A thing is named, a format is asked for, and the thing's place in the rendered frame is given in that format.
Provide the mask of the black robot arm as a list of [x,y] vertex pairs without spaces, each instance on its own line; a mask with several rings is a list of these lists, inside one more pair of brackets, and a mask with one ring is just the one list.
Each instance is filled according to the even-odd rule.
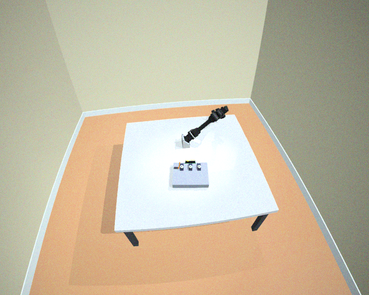
[[199,134],[201,133],[201,130],[204,129],[207,125],[209,125],[210,123],[214,123],[215,121],[217,122],[219,119],[223,119],[227,112],[228,112],[228,108],[226,106],[222,110],[214,111],[213,113],[210,114],[206,122],[204,122],[198,128],[191,129],[188,132],[188,135],[184,136],[184,140],[189,143],[191,140],[199,136]]

